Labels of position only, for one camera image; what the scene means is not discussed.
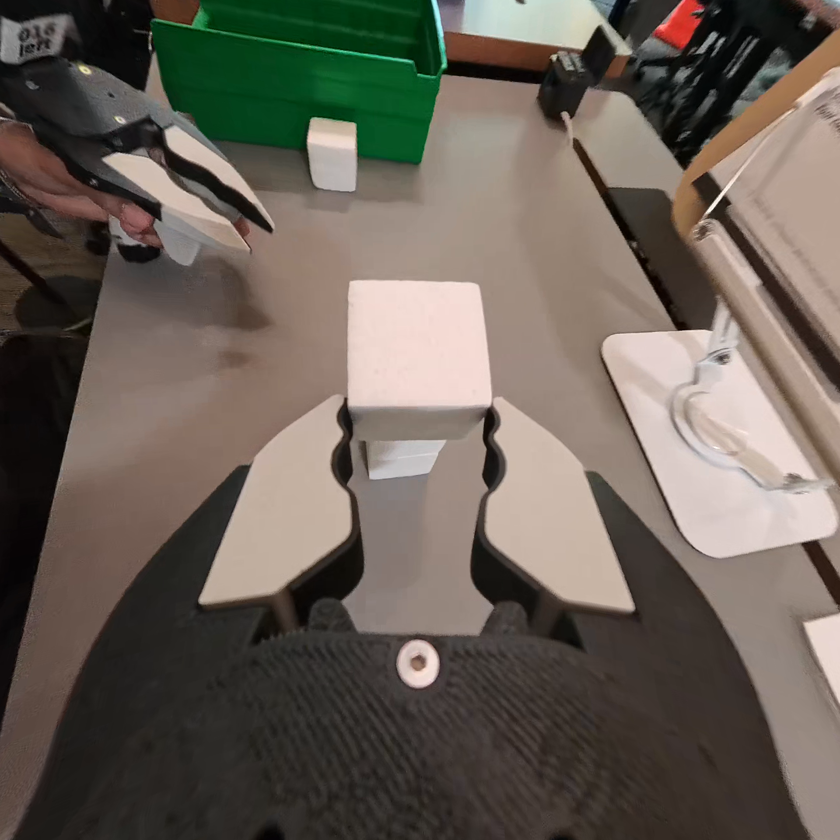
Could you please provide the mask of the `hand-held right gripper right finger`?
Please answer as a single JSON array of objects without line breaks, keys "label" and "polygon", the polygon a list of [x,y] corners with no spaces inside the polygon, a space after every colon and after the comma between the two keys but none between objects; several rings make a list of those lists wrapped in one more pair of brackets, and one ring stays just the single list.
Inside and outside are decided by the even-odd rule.
[{"label": "hand-held right gripper right finger", "polygon": [[471,581],[492,605],[514,602],[549,631],[564,613],[629,617],[636,605],[580,460],[503,397],[485,447]]}]

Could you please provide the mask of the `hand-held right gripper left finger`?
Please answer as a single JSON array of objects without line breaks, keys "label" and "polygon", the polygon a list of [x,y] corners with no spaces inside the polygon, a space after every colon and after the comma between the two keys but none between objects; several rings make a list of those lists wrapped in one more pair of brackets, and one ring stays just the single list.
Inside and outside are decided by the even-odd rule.
[{"label": "hand-held right gripper left finger", "polygon": [[198,597],[206,610],[269,608],[283,631],[361,582],[364,549],[350,488],[353,427],[331,395],[274,436],[248,466]]}]

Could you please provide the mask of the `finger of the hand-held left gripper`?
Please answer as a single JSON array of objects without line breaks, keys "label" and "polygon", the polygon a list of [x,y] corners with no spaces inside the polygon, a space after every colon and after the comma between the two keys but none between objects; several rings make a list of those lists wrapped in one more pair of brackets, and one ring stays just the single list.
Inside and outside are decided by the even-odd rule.
[{"label": "finger of the hand-held left gripper", "polygon": [[230,222],[244,219],[272,234],[275,224],[230,161],[183,126],[160,130],[159,149],[171,179]]},{"label": "finger of the hand-held left gripper", "polygon": [[103,161],[160,205],[154,230],[175,263],[190,266],[204,246],[240,256],[250,253],[235,226],[239,212],[209,188],[170,173],[145,154],[111,153]]}]

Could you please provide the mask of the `white foam cube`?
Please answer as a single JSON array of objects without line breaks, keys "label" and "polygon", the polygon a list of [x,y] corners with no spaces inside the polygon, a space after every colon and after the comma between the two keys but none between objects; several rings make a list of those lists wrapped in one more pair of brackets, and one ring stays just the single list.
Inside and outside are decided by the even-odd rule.
[{"label": "white foam cube", "polygon": [[311,118],[307,153],[313,185],[323,191],[354,193],[358,185],[358,136],[355,122]]},{"label": "white foam cube", "polygon": [[490,408],[476,283],[352,280],[346,345],[346,401],[361,442],[466,438]]},{"label": "white foam cube", "polygon": [[371,480],[425,476],[435,466],[445,440],[391,440],[364,442],[364,456]]}]

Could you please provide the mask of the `person's left hand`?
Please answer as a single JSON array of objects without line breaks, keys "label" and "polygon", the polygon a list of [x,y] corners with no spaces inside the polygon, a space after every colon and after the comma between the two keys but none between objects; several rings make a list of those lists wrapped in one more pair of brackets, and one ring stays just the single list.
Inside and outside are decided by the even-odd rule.
[{"label": "person's left hand", "polygon": [[1,169],[38,207],[91,222],[107,223],[113,217],[131,239],[161,247],[151,215],[125,198],[98,192],[77,181],[26,124],[2,121]]}]

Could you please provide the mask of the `green plastic bin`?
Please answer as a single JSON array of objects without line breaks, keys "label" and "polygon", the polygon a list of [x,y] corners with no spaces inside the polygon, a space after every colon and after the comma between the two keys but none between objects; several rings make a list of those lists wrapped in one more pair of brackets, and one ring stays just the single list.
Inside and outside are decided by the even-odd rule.
[{"label": "green plastic bin", "polygon": [[212,140],[303,150],[332,119],[360,157],[424,157],[447,68],[435,1],[201,2],[151,33],[169,103]]}]

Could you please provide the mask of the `white document stand with sheet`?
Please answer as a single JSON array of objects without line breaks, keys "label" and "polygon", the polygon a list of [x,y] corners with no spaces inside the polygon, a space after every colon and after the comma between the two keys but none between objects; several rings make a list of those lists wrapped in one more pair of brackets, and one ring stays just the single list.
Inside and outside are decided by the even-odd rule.
[{"label": "white document stand with sheet", "polygon": [[684,176],[710,328],[602,344],[677,529],[713,559],[838,532],[838,100],[835,66]]}]

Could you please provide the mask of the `laminated paper sheet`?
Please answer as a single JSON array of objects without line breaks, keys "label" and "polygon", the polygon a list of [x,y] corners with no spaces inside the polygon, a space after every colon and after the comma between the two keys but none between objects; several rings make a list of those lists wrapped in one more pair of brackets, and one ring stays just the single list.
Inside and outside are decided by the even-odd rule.
[{"label": "laminated paper sheet", "polygon": [[827,692],[839,709],[839,612],[806,621],[803,628]]}]

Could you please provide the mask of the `brown-edged table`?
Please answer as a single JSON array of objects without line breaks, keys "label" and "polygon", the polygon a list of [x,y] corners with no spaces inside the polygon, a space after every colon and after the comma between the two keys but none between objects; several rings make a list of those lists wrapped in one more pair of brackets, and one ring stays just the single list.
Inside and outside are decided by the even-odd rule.
[{"label": "brown-edged table", "polygon": [[559,49],[580,53],[602,27],[615,56],[605,77],[620,77],[631,46],[590,1],[439,1],[448,74],[540,81]]}]

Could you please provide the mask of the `black power adapter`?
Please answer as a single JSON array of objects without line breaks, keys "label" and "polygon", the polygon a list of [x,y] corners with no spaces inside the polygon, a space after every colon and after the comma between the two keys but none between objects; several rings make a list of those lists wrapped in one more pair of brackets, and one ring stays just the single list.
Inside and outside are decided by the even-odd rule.
[{"label": "black power adapter", "polygon": [[559,49],[551,55],[538,103],[542,114],[556,122],[572,120],[585,93],[606,76],[616,49],[604,26],[598,26],[582,52]]}]

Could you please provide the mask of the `orange cone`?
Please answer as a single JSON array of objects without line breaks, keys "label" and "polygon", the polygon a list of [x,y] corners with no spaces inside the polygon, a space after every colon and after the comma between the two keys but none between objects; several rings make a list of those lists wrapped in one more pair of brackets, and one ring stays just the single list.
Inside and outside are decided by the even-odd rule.
[{"label": "orange cone", "polygon": [[705,2],[680,1],[675,9],[656,27],[653,38],[681,51],[696,33],[706,8]]}]

